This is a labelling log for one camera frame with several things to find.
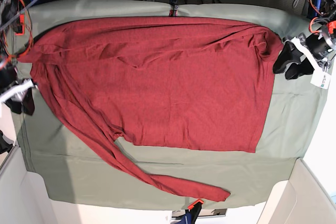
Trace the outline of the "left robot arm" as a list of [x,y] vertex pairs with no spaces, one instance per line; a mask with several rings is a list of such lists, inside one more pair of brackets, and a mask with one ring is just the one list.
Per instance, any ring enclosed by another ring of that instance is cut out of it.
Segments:
[[274,74],[286,80],[328,72],[335,61],[335,0],[307,0],[304,15],[310,19],[308,35],[287,36],[273,65]]

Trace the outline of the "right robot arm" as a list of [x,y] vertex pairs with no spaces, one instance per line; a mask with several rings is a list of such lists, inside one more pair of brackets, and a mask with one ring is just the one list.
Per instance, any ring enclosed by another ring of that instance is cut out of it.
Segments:
[[[32,97],[32,80],[17,77],[16,61],[24,53],[10,54],[7,51],[6,34],[20,27],[29,40],[25,52],[33,44],[32,21],[29,9],[39,0],[25,5],[21,0],[1,0],[1,105],[7,105],[13,113],[32,115],[35,105]],[[212,17],[239,20],[266,26],[280,36],[302,31],[305,21],[282,10],[238,4],[174,5],[139,2],[131,0],[66,0],[44,4],[33,8],[33,14],[40,18],[46,29],[56,25],[103,17],[167,16],[169,11],[177,11],[182,17]]]

